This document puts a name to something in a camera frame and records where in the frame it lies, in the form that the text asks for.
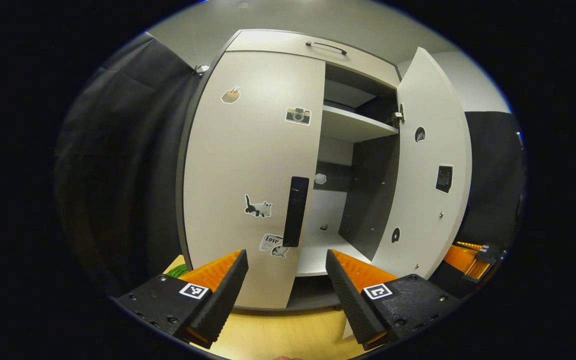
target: white shelf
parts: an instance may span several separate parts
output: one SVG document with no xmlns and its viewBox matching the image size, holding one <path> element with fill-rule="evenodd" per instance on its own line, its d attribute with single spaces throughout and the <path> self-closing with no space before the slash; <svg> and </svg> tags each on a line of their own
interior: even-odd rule
<svg viewBox="0 0 576 360">
<path fill-rule="evenodd" d="M 399 134 L 393 126 L 336 107 L 323 105 L 321 136 L 345 142 L 362 142 Z"/>
<path fill-rule="evenodd" d="M 297 276 L 328 275 L 326 252 L 333 249 L 370 264 L 370 260 L 336 232 L 307 232 L 299 240 L 301 256 Z"/>
</svg>

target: black door handle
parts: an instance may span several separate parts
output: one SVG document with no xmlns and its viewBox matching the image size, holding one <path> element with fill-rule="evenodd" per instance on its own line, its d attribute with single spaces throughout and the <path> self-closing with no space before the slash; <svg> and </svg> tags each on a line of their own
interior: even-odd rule
<svg viewBox="0 0 576 360">
<path fill-rule="evenodd" d="M 310 179 L 308 177 L 293 176 L 290 180 L 290 198 L 288 198 L 282 243 L 286 248 L 296 248 L 299 246 L 302 225 L 304 225 L 304 212 L 306 211 L 309 183 Z"/>
<path fill-rule="evenodd" d="M 329 45 L 329 44 L 327 44 L 327 43 L 320 43 L 320 42 L 315 42 L 315 41 L 306 41 L 306 46 L 312 46 L 313 44 L 323 45 L 323 46 L 329 46 L 330 48 L 337 49 L 337 50 L 341 51 L 341 55 L 346 55 L 346 54 L 348 54 L 348 51 L 343 50 L 343 48 L 338 48 L 338 47 L 336 47 L 336 46 Z"/>
</svg>

